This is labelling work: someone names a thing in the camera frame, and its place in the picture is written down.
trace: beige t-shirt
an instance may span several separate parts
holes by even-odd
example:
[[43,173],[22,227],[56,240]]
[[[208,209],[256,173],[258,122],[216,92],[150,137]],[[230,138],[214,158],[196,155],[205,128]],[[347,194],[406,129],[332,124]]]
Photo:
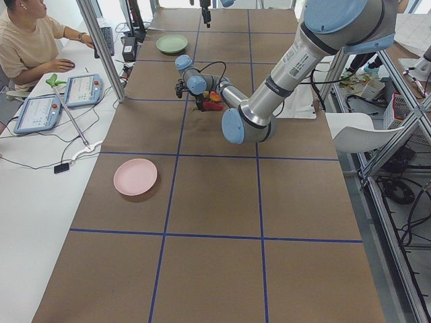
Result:
[[[0,65],[9,78],[17,77],[22,71],[52,61],[59,51],[55,38],[63,37],[64,25],[49,16],[36,20],[36,29],[25,32],[17,27],[7,14],[0,16]],[[37,81],[16,85],[17,90],[27,90]]]

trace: white table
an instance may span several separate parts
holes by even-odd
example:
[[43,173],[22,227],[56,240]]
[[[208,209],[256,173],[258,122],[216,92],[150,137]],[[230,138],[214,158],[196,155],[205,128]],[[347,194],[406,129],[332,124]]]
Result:
[[[120,61],[123,60],[122,47],[119,36],[115,44],[115,57]],[[76,66],[70,72],[59,73],[60,80],[66,81],[73,75],[99,73],[104,89],[110,87],[102,62],[94,58],[92,49],[69,41],[59,57],[71,59]],[[116,61],[114,64],[120,72],[123,64]],[[40,80],[31,96],[53,93],[45,84],[45,79],[51,75],[45,75]],[[115,93],[110,90],[95,108],[100,120],[85,132],[90,143],[105,138],[115,114],[113,106],[116,106],[116,100]],[[76,108],[72,113],[79,116],[86,110],[88,107]],[[89,111],[76,121],[81,130],[84,130],[96,119],[97,116]],[[57,124],[68,120],[67,114],[63,112]],[[12,130],[14,126],[15,122],[11,122],[9,128]],[[66,140],[77,135],[71,122],[44,133],[56,134]],[[9,132],[5,130],[2,137],[7,136]],[[20,138],[1,138],[0,153],[12,161],[38,167],[58,164],[67,145],[54,136],[34,134]],[[75,140],[68,147],[64,158],[70,159],[83,148],[82,141]],[[54,174],[53,166],[31,170],[0,159],[1,323],[32,321],[96,160],[97,155],[79,159],[69,171]]]

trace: plate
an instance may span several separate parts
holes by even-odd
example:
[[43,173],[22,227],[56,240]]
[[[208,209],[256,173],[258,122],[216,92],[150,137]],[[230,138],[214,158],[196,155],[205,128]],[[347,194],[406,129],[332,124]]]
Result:
[[156,46],[165,54],[174,54],[186,48],[189,41],[181,35],[166,35],[158,39]]
[[147,192],[156,182],[157,168],[148,159],[126,161],[114,174],[114,186],[121,194],[135,196]]

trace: green plate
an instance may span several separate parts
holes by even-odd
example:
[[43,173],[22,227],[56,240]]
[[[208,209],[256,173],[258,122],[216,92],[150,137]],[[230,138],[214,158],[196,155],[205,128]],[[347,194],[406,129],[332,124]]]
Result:
[[166,54],[174,54],[186,48],[188,43],[187,38],[181,35],[166,35],[156,43],[157,48]]

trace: bracelet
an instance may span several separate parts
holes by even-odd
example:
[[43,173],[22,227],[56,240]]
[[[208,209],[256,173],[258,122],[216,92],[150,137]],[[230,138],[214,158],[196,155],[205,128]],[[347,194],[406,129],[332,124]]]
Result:
[[87,34],[86,32],[80,32],[80,33],[78,34],[78,40],[79,40],[80,42],[84,43],[84,41],[82,40],[82,36],[83,36],[83,35],[86,35],[86,34]]

